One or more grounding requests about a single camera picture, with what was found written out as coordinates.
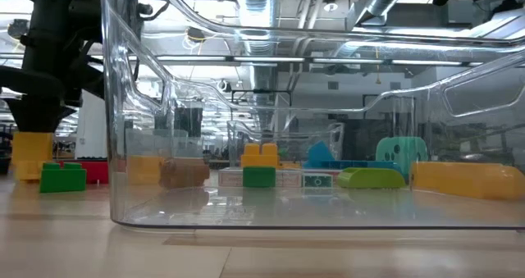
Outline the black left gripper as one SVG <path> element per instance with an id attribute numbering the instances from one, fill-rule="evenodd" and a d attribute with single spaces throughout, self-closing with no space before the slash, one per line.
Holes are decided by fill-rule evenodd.
<path id="1" fill-rule="evenodd" d="M 38 71 L 63 71 L 85 55 L 84 44 L 101 43 L 100 0 L 30 0 L 33 11 L 22 68 L 0 66 L 0 87 L 21 93 L 5 98 L 18 130 L 54 132 L 61 120 L 81 107 L 83 91 L 104 97 L 103 73 L 92 66 L 64 71 L 58 78 Z"/>

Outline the green long toy brick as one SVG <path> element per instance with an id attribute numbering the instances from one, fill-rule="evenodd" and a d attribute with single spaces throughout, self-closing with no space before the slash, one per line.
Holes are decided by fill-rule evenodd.
<path id="1" fill-rule="evenodd" d="M 39 183 L 40 193 L 84 191 L 87 171 L 75 162 L 45 162 Z"/>

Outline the red long toy brick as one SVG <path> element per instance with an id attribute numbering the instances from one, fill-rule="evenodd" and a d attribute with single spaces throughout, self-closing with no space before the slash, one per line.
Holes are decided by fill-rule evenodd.
<path id="1" fill-rule="evenodd" d="M 109 183 L 109 173 L 107 160 L 57 160 L 60 166 L 65 163 L 78 163 L 86 170 L 87 185 L 107 185 Z"/>

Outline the brown toy brick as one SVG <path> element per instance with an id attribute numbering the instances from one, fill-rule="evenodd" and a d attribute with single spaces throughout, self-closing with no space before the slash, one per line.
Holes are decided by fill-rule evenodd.
<path id="1" fill-rule="evenodd" d="M 160 164 L 159 171 L 159 185 L 164 189 L 203 186 L 210 176 L 209 166 L 202 158 L 168 158 Z"/>

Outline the white card box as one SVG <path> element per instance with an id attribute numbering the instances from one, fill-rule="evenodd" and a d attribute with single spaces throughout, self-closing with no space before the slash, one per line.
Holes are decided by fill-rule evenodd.
<path id="1" fill-rule="evenodd" d="M 218 171 L 218 185 L 225 187 L 241 187 L 243 185 L 243 170 L 241 168 L 224 168 Z M 276 170 L 276 187 L 301 188 L 303 176 L 301 170 Z"/>

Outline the yellow two-stud toy brick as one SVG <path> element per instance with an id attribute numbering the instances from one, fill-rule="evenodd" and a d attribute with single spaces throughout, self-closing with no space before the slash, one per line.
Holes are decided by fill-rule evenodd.
<path id="1" fill-rule="evenodd" d="M 280 156 L 278 155 L 277 145 L 274 143 L 266 144 L 246 144 L 244 153 L 240 157 L 240 165 L 247 166 L 269 166 L 276 169 L 281 166 Z"/>

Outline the blue sloped toy brick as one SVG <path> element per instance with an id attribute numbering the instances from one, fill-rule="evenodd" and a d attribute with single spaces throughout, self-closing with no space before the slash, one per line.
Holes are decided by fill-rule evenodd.
<path id="1" fill-rule="evenodd" d="M 308 149 L 309 162 L 334 161 L 330 149 L 323 141 L 318 141 Z"/>

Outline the large blue toy brick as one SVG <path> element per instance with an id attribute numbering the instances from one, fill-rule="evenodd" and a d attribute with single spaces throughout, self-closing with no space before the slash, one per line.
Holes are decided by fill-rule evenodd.
<path id="1" fill-rule="evenodd" d="M 355 160 L 325 160 L 314 161 L 308 160 L 303 164 L 304 169 L 329 169 L 329 170 L 344 170 L 349 167 L 368 167 L 369 161 L 355 161 Z"/>

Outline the teal foam die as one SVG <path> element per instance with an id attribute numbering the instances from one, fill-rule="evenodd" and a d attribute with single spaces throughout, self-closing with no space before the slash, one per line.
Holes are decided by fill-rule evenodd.
<path id="1" fill-rule="evenodd" d="M 408 177 L 414 162 L 428 160 L 427 145 L 422 138 L 415 136 L 386 137 L 377 144 L 375 159 L 395 162 L 401 174 Z"/>

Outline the white pillar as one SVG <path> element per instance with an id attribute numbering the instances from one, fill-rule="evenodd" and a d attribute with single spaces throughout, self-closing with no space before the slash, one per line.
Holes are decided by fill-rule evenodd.
<path id="1" fill-rule="evenodd" d="M 75 157 L 107 157 L 107 126 L 105 102 L 83 90 L 78 111 Z"/>

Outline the black ceiling device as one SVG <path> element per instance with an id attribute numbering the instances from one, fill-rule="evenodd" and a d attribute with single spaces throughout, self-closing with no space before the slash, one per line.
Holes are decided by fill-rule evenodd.
<path id="1" fill-rule="evenodd" d="M 191 43 L 201 43 L 206 40 L 206 36 L 204 35 L 203 31 L 194 27 L 190 27 L 186 30 L 186 38 Z"/>
<path id="2" fill-rule="evenodd" d="M 7 26 L 7 33 L 13 39 L 20 39 L 29 31 L 30 21 L 26 19 L 14 19 L 12 23 Z"/>

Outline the small dark green brick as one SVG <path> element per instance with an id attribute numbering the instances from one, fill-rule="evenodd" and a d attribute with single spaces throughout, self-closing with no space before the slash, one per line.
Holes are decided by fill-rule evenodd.
<path id="1" fill-rule="evenodd" d="M 247 166 L 243 168 L 243 186 L 248 188 L 273 188 L 276 186 L 276 168 L 272 166 Z"/>

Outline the large clear plastic bin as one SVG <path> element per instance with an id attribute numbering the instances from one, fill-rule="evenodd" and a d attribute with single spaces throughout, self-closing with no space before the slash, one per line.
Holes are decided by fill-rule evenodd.
<path id="1" fill-rule="evenodd" d="M 131 227 L 522 229 L 525 198 L 413 187 L 346 189 L 343 170 L 304 169 L 323 141 L 335 160 L 376 161 L 386 137 L 415 136 L 426 162 L 499 163 L 525 175 L 525 0 L 399 0 L 385 21 L 356 3 L 277 0 L 276 26 L 242 26 L 237 0 L 101 0 L 111 217 Z M 191 43 L 190 27 L 206 40 Z M 268 34 L 273 56 L 245 54 Z M 256 106 L 251 66 L 275 66 L 273 106 Z M 332 175 L 331 188 L 218 185 L 246 144 Z M 202 158 L 203 186 L 131 185 L 131 155 Z"/>

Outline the lime green rounded brick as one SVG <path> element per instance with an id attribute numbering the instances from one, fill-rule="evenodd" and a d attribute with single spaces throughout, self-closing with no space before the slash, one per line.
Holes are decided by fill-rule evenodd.
<path id="1" fill-rule="evenodd" d="M 346 189 L 398 189 L 406 186 L 398 171 L 369 167 L 346 168 L 336 177 L 336 183 Z"/>

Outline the silver round ventilation duct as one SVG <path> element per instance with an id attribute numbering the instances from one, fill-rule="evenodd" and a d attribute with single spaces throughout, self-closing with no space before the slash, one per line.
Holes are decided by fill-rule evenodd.
<path id="1" fill-rule="evenodd" d="M 237 0 L 239 3 L 239 22 L 242 26 L 263 27 L 276 26 L 278 15 L 277 0 Z M 258 39 L 244 42 L 245 54 L 249 57 L 273 56 L 276 43 L 268 34 L 262 33 Z M 277 87 L 277 72 L 275 66 L 251 66 L 249 68 L 251 88 L 270 90 L 270 93 L 253 93 L 253 103 L 256 106 L 273 106 Z"/>

